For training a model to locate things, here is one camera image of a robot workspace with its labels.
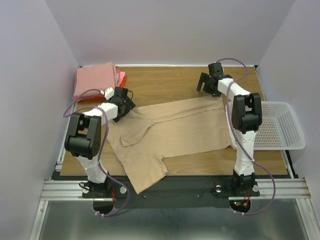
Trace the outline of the beige t shirt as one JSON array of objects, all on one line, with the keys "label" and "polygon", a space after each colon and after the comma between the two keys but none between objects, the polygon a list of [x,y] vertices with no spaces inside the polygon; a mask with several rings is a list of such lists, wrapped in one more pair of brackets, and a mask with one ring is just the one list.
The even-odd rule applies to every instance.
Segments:
[{"label": "beige t shirt", "polygon": [[164,178],[164,158],[225,149],[231,144],[223,100],[204,96],[134,108],[109,121],[107,140],[135,192]]}]

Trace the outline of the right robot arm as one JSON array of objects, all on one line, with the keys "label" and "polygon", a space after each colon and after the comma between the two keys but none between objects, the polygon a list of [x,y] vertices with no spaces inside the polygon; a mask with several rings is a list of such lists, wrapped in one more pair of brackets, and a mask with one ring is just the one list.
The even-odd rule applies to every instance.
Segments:
[{"label": "right robot arm", "polygon": [[243,89],[230,75],[224,74],[220,62],[209,64],[208,73],[200,74],[196,90],[203,90],[213,97],[224,94],[232,104],[232,108],[226,105],[230,135],[236,142],[236,162],[230,189],[233,194],[242,195],[256,184],[254,141],[263,120],[261,96]]}]

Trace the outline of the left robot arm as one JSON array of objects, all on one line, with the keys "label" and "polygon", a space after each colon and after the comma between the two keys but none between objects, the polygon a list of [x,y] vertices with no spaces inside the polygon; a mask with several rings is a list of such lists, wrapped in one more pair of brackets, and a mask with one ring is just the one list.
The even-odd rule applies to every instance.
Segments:
[{"label": "left robot arm", "polygon": [[105,99],[98,106],[87,106],[72,113],[64,140],[64,148],[80,162],[87,175],[87,182],[79,184],[84,198],[105,198],[115,190],[109,182],[110,176],[101,163],[101,154],[109,130],[109,121],[118,122],[135,104],[128,94],[133,92],[123,87],[94,89]]}]

